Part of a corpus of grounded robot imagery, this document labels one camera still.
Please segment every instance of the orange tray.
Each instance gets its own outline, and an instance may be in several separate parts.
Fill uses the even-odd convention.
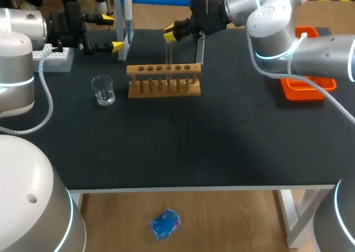
[[[301,37],[301,34],[306,32],[307,37],[319,37],[317,30],[314,27],[298,26],[296,27],[296,37]],[[312,80],[320,87],[324,88],[328,92],[332,92],[337,88],[337,83],[331,78],[320,78],[307,76],[309,80]],[[286,98],[289,100],[323,100],[325,96],[319,92],[316,88],[309,84],[293,80],[289,78],[280,79],[283,91]]]

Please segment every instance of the wooden test tube rack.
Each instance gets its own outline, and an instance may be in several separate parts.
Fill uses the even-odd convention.
[[[199,75],[201,64],[158,64],[158,65],[128,65],[129,98],[159,98],[185,97],[201,95]],[[136,79],[146,76],[147,79]],[[150,75],[161,75],[158,80],[152,80]]]

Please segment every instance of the table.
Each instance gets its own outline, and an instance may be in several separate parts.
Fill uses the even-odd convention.
[[[88,33],[100,42],[114,35]],[[163,64],[164,49],[162,31],[135,31],[127,64]],[[174,63],[194,62],[196,42],[184,39],[173,55]],[[280,81],[252,67],[243,29],[206,38],[200,97],[128,99],[125,66],[114,56],[76,51],[70,73],[45,74],[53,117],[24,138],[47,155],[74,193],[316,189],[296,207],[289,190],[279,191],[289,246],[298,247],[326,193],[320,189],[355,170],[350,122],[328,101],[288,102]],[[113,77],[112,106],[96,103],[90,81],[98,74]],[[353,85],[337,83],[333,95],[355,114]],[[47,113],[46,101],[35,76],[34,108],[0,125],[37,125]]]

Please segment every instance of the empty glass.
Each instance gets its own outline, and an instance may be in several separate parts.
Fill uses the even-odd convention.
[[[91,88],[95,91],[96,99],[101,106],[108,106],[115,102],[113,81],[108,75],[99,75],[91,80]]]

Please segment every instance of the floor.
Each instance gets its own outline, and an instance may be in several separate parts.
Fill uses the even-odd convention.
[[[92,1],[80,1],[92,11]],[[46,14],[60,1],[45,0]],[[297,11],[297,25],[330,27],[354,33],[355,2],[307,2]],[[135,4],[134,28],[165,28],[172,19],[189,17],[187,7]],[[294,191],[295,198],[300,191]],[[181,217],[181,228],[157,243],[146,224],[166,208]],[[91,194],[83,201],[87,252],[97,251],[289,251],[280,207],[272,191]],[[312,241],[298,250],[315,251]]]

